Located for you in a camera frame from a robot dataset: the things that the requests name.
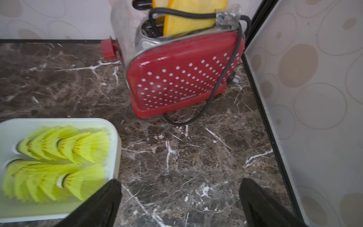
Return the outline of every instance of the patterned wall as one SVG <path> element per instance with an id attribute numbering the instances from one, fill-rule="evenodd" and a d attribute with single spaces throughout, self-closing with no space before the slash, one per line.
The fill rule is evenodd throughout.
<path id="1" fill-rule="evenodd" d="M 0 0 L 0 39 L 114 37 L 110 13 L 116 1 L 127 0 Z M 261 1 L 230 0 L 229 5 L 240 4 L 252 17 Z"/>
<path id="2" fill-rule="evenodd" d="M 309 226 L 363 223 L 363 1 L 280 0 L 246 56 Z"/>

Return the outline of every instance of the black object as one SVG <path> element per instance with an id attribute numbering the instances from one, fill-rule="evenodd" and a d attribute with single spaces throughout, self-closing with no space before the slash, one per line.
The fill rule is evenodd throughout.
<path id="1" fill-rule="evenodd" d="M 239 194 L 248 227 L 307 227 L 250 178 L 243 178 Z"/>
<path id="2" fill-rule="evenodd" d="M 232 73 L 231 73 L 231 75 L 228 77 L 228 79 L 227 79 L 227 83 L 232 83 L 233 82 L 233 79 L 234 79 L 234 77 L 236 76 L 236 72 L 235 71 L 233 71 Z"/>
<path id="3" fill-rule="evenodd" d="M 137 10 L 147 10 L 152 8 L 152 0 L 134 0 L 132 6 Z"/>
<path id="4" fill-rule="evenodd" d="M 120 182 L 110 180 L 55 227 L 112 227 L 121 198 Z"/>
<path id="5" fill-rule="evenodd" d="M 205 14 L 199 14 L 199 13 L 187 13 L 187 12 L 183 12 L 183 11 L 179 11 L 179 10 L 175 10 L 175 9 L 168 9 L 168 8 L 154 8 L 151 9 L 149 12 L 149 21 L 151 26 L 154 28 L 154 31 L 157 35 L 161 36 L 154 18 L 152 17 L 153 14 L 155 13 L 163 13 L 163 14 L 170 14 L 170 15 L 174 15 L 174 16 L 179 16 L 179 17 L 186 17 L 186 18 L 191 18 L 191 19 L 211 19 L 211 18 L 216 18 L 216 14 L 215 13 L 205 13 Z M 251 19 L 246 16 L 246 15 L 242 15 L 240 17 L 240 20 L 244 20 L 247 22 L 247 28 L 245 31 L 245 35 L 246 37 L 249 34 L 249 30 L 251 29 Z M 191 120 L 187 121 L 187 122 L 183 122 L 183 123 L 176 123 L 176 122 L 172 122 L 170 119 L 168 119 L 168 117 L 166 116 L 166 114 L 163 114 L 163 118 L 165 119 L 165 121 L 169 124 L 172 125 L 176 125 L 176 126 L 185 126 L 188 124 L 193 123 L 194 121 L 198 120 L 201 116 L 203 116 L 204 112 L 208 109 L 208 107 L 210 106 L 210 104 L 213 101 L 214 95 L 217 92 L 218 86 L 221 83 L 221 81 L 223 80 L 224 75 L 227 73 L 227 70 L 229 69 L 229 67 L 231 66 L 232 62 L 234 61 L 234 56 L 236 56 L 238 49 L 240 48 L 240 44 L 241 44 L 241 40 L 242 40 L 242 27 L 241 24 L 238 23 L 238 28 L 237 28 L 237 41 L 236 41 L 236 45 L 234 46 L 233 49 L 233 53 L 232 53 L 232 57 L 229 59 L 226 67 L 224 68 L 224 70 L 222 71 L 221 75 L 219 76 L 213 90 L 212 93 L 209 97 L 209 99 L 207 100 L 206 105 L 204 106 L 204 108 L 201 110 L 201 112 L 198 113 L 197 116 L 195 116 L 194 118 L 192 118 Z"/>
<path id="6" fill-rule="evenodd" d="M 266 132 L 267 132 L 267 136 L 270 139 L 271 147 L 272 147 L 273 152 L 274 152 L 274 155 L 276 157 L 276 162 L 277 162 L 278 168 L 280 170 L 280 173 L 281 173 L 281 176 L 282 176 L 282 180 L 284 181 L 284 184 L 285 184 L 285 187 L 286 187 L 286 191 L 287 191 L 287 195 L 289 196 L 289 199 L 291 201 L 291 205 L 293 207 L 293 210 L 294 210 L 295 215 L 302 220 L 302 214 L 301 214 L 301 211 L 300 211 L 299 204 L 297 202 L 297 199 L 296 199 L 296 196 L 295 196 L 293 187 L 291 185 L 291 182 L 290 182 L 289 176 L 287 174 L 287 171 L 286 171 L 284 162 L 282 160 L 280 151 L 278 149 L 278 146 L 277 146 L 275 137 L 273 135 L 273 132 L 272 132 L 270 123 L 268 121 L 268 118 L 267 118 L 267 115 L 266 115 L 264 106 L 262 104 L 261 97 L 258 94 L 256 83 L 253 80 L 252 72 L 251 72 L 250 67 L 249 67 L 249 65 L 247 63 L 247 59 L 246 59 L 246 56 L 245 56 L 244 53 L 242 54 L 242 57 L 241 58 L 242 58 L 243 66 L 244 66 L 244 68 L 246 70 L 246 74 L 247 74 L 248 80 L 249 80 L 249 82 L 251 84 L 251 88 L 252 88 L 252 92 L 253 92 L 254 98 L 256 99 L 256 102 L 257 102 L 258 110 L 260 111 L 260 114 L 261 114 L 262 122 L 265 125 L 265 129 L 266 129 Z"/>

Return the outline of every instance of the brand logo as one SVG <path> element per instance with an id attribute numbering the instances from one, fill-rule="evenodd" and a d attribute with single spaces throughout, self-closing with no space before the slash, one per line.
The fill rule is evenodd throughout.
<path id="1" fill-rule="evenodd" d="M 196 96 L 196 94 L 193 94 L 193 95 L 191 95 L 191 96 L 183 97 L 183 98 L 181 98 L 180 100 L 184 100 L 184 99 L 187 99 L 187 98 L 191 98 L 191 97 L 193 97 L 193 96 Z"/>

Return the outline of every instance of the plastic wrap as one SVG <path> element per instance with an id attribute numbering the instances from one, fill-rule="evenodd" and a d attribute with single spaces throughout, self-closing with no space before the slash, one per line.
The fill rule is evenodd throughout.
<path id="1" fill-rule="evenodd" d="M 240 22 L 241 7 L 237 4 L 228 9 L 216 10 L 216 26 L 220 29 L 237 29 Z"/>

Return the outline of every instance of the black frame edge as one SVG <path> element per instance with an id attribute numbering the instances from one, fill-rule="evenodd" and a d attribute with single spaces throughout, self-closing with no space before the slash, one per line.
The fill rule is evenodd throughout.
<path id="1" fill-rule="evenodd" d="M 252 19 L 252 27 L 248 39 L 246 40 L 246 47 L 250 44 L 251 40 L 254 38 L 258 30 L 261 28 L 262 24 L 265 22 L 268 15 L 270 15 L 271 10 L 275 7 L 278 0 L 264 0 L 259 8 L 257 9 L 255 15 Z"/>
<path id="2" fill-rule="evenodd" d="M 260 111 L 260 114 L 261 114 L 262 122 L 265 125 L 267 135 L 268 135 L 268 137 L 270 139 L 271 147 L 273 149 L 273 152 L 274 152 L 274 155 L 275 155 L 275 158 L 276 158 L 276 161 L 277 161 L 277 165 L 278 165 L 278 168 L 279 168 L 280 173 L 281 173 L 282 180 L 284 181 L 285 188 L 286 188 L 287 194 L 289 196 L 289 199 L 290 199 L 291 206 L 293 208 L 294 214 L 299 219 L 303 220 L 299 204 L 297 202 L 295 193 L 293 191 L 293 187 L 291 185 L 289 176 L 287 175 L 287 171 L 286 171 L 284 162 L 282 160 L 280 151 L 279 151 L 279 149 L 277 147 L 275 137 L 273 135 L 269 120 L 268 120 L 266 112 L 265 112 L 265 108 L 264 108 L 264 106 L 262 104 L 261 97 L 260 97 L 260 95 L 259 95 L 259 93 L 257 91 L 256 83 L 254 82 L 254 79 L 252 77 L 251 70 L 250 70 L 250 68 L 249 68 L 249 66 L 247 64 L 247 58 L 246 58 L 245 53 L 243 53 L 241 58 L 242 58 L 243 66 L 245 68 L 248 80 L 249 80 L 249 82 L 251 84 L 251 88 L 252 88 L 254 98 L 256 99 L 256 102 L 257 102 L 258 110 Z"/>
<path id="3" fill-rule="evenodd" d="M 0 39 L 0 43 L 52 43 L 52 44 L 68 44 L 68 43 L 92 43 L 99 44 L 102 40 L 17 40 L 17 39 Z"/>

